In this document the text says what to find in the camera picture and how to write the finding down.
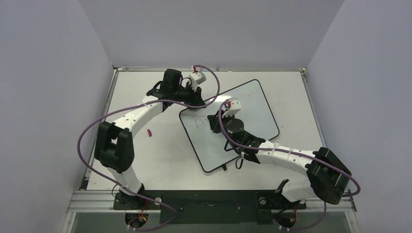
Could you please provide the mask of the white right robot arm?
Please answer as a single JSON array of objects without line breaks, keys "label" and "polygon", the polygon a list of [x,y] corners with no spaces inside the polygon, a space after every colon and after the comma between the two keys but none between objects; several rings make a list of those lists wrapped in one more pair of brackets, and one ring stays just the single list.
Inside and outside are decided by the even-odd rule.
[{"label": "white right robot arm", "polygon": [[218,118],[217,114],[207,119],[213,133],[226,133],[226,145],[242,160],[256,164],[283,167],[304,175],[303,179],[286,179],[274,194],[280,207],[308,198],[337,205],[344,196],[349,183],[350,170],[332,152],[321,147],[318,150],[297,150],[276,145],[259,138],[244,129],[244,123],[234,116]]}]

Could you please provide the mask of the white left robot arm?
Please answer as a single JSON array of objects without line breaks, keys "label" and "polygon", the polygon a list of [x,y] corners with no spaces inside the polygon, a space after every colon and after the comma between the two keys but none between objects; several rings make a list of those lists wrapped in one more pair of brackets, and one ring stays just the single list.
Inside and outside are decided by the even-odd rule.
[{"label": "white left robot arm", "polygon": [[192,72],[186,83],[182,73],[167,69],[163,79],[158,81],[141,101],[141,108],[134,109],[120,118],[99,125],[94,158],[107,168],[120,183],[120,192],[126,196],[126,203],[134,209],[144,205],[143,183],[132,167],[135,158],[134,136],[156,115],[164,112],[173,102],[194,107],[205,104],[199,84],[206,81],[200,71]]}]

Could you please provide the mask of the black framed whiteboard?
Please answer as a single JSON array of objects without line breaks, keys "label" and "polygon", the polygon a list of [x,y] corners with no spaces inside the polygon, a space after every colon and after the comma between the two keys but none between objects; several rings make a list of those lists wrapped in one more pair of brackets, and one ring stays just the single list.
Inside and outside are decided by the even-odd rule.
[{"label": "black framed whiteboard", "polygon": [[210,129],[208,115],[214,115],[222,102],[229,98],[238,98],[241,110],[230,117],[227,134],[236,142],[257,147],[256,138],[271,140],[279,136],[279,128],[270,109],[260,82],[250,80],[221,93],[207,108],[200,110],[185,109],[179,118],[186,131],[201,168],[209,173],[228,162],[239,158],[222,133],[213,133]]}]

